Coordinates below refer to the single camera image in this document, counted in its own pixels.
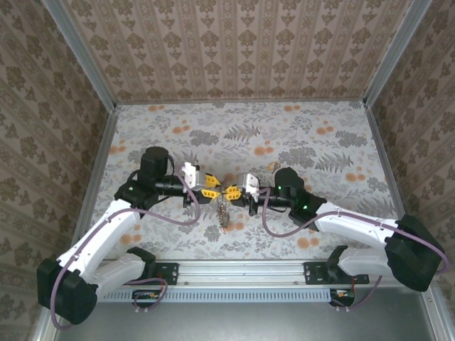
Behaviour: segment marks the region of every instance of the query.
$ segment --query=floral tabletop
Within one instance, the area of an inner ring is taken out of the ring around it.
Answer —
[[[118,187],[139,168],[149,146],[169,150],[176,164],[189,161],[225,185],[253,173],[271,185],[274,173],[292,167],[306,189],[348,209],[395,217],[395,209],[360,102],[256,102],[219,104],[125,105],[95,205],[92,223],[113,200]],[[151,210],[176,220],[191,220],[194,207],[171,198]],[[139,246],[158,259],[308,259],[326,258],[340,244],[362,247],[337,234],[310,230],[276,239],[259,217],[228,206],[230,222],[220,228],[218,202],[201,207],[200,220],[181,227],[145,217],[109,253],[117,258]],[[295,228],[287,214],[269,212],[275,232]]]

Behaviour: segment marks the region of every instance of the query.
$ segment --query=gray metal base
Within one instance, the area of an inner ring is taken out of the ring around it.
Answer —
[[[421,294],[398,288],[348,313],[327,303],[163,303],[148,313],[101,303],[56,340],[435,340],[425,312]]]

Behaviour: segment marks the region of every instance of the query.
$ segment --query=patterned wallpaper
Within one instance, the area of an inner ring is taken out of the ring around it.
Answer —
[[[36,267],[70,243],[107,113],[40,1],[0,1],[0,340],[27,340]]]
[[[118,102],[361,98],[411,0],[64,0]]]
[[[455,3],[433,0],[373,107],[408,213],[455,261]],[[439,279],[455,316],[455,273]]]
[[[263,185],[292,167],[306,189],[348,209],[377,217],[396,217],[389,188],[361,102],[282,102],[122,105],[107,159],[94,220],[104,213],[118,187],[139,168],[147,147],[163,146],[176,165],[188,161],[216,175],[225,186],[237,175],[254,173]],[[304,230],[288,238],[270,237],[259,216],[228,203],[230,223],[219,224],[219,201],[202,206],[200,220],[180,227],[145,217],[109,253],[121,256],[140,246],[159,259],[327,258],[337,245],[360,243],[337,234]],[[185,221],[194,206],[171,198],[154,212]],[[286,232],[295,225],[269,211],[269,226]]]

